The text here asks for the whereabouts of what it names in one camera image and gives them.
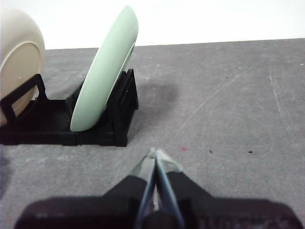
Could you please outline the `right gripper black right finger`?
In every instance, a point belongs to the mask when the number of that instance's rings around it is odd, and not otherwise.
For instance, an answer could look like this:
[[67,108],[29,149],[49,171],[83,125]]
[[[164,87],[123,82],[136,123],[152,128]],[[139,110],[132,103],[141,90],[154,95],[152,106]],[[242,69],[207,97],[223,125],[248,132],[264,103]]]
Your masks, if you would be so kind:
[[186,229],[301,229],[283,203],[256,198],[217,198],[191,180],[163,150],[155,151],[160,187]]

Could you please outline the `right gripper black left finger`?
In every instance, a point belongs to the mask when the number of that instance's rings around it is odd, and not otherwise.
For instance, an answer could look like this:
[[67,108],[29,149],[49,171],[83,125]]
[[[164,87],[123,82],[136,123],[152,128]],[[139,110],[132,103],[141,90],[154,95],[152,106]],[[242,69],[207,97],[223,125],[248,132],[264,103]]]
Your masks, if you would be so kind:
[[154,187],[153,149],[102,196],[65,196],[29,204],[17,229],[133,229],[140,225]]

